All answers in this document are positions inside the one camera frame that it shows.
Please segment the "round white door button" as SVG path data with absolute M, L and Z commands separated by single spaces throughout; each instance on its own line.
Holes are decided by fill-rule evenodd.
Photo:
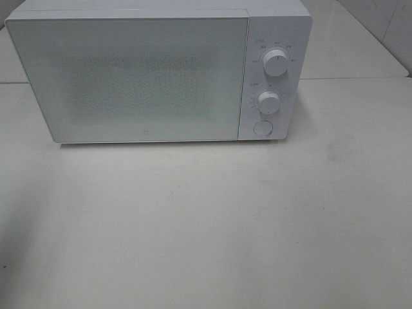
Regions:
M 272 133 L 273 125 L 271 122 L 263 120 L 254 125 L 254 133 L 257 136 L 269 136 Z

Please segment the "white microwave oven body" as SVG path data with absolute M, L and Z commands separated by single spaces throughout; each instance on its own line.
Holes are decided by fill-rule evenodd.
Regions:
M 282 140 L 287 136 L 297 87 L 312 27 L 312 16 L 300 1 L 25 1 L 5 21 L 29 19 L 194 19 L 248 20 L 238 136 L 234 140 Z M 262 56 L 271 48 L 287 51 L 288 70 L 269 77 Z M 276 92 L 279 111 L 264 115 L 257 98 Z M 269 121 L 269 136 L 257 136 L 254 125 Z

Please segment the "white microwave door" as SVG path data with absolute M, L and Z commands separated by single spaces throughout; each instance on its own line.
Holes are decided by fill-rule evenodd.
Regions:
M 21 19 L 6 26 L 57 143 L 238 136 L 245 17 Z

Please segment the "white microwave knob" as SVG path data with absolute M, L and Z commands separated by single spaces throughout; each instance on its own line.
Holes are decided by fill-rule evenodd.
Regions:
M 279 77 L 288 70 L 290 62 L 287 51 L 276 47 L 266 51 L 262 56 L 263 69 L 269 77 Z
M 271 115 L 278 112 L 280 103 L 280 97 L 274 91 L 262 92 L 257 97 L 257 108 L 259 109 L 259 112 L 264 115 Z

